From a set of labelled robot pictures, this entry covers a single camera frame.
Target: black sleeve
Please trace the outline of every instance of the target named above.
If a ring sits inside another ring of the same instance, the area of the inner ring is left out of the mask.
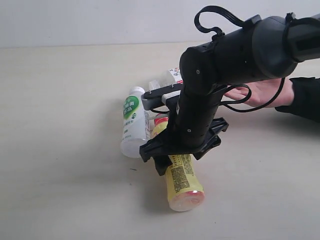
[[[275,109],[320,123],[320,78],[297,77],[290,80],[294,92],[293,103]]]

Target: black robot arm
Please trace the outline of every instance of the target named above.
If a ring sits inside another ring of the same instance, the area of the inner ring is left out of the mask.
[[[240,29],[224,34],[218,27],[204,28],[199,22],[203,12],[218,13]],[[146,162],[152,157],[159,175],[163,175],[172,164],[169,155],[193,154],[199,160],[220,145],[218,134],[227,130],[228,123],[214,117],[224,93],[233,87],[248,87],[245,83],[282,78],[279,94],[284,78],[298,63],[320,58],[319,18],[320,14],[295,19],[288,13],[285,18],[261,19],[256,15],[241,21],[222,7],[203,8],[195,16],[195,26],[203,33],[216,34],[210,42],[189,47],[182,54],[179,67],[183,84],[156,89],[142,97],[146,110],[162,105],[169,108],[167,128],[140,147],[142,159]]]

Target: yellow bottle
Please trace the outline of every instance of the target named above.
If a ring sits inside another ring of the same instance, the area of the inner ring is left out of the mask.
[[[157,118],[152,138],[162,132],[167,124],[167,117]],[[201,205],[205,192],[195,175],[191,155],[170,155],[169,158],[172,165],[165,171],[169,207],[174,211],[184,212]]]

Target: white bottle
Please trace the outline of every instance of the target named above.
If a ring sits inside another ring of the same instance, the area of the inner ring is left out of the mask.
[[[140,146],[150,139],[148,113],[144,110],[142,87],[135,86],[123,104],[123,135],[121,152],[129,158],[140,158]]]

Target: white wall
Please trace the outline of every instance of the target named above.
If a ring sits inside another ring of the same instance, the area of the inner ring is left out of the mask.
[[[245,20],[255,14],[298,18],[320,12],[319,0],[0,0],[0,48],[207,41],[195,14],[207,5]],[[206,27],[236,29],[206,14]]]

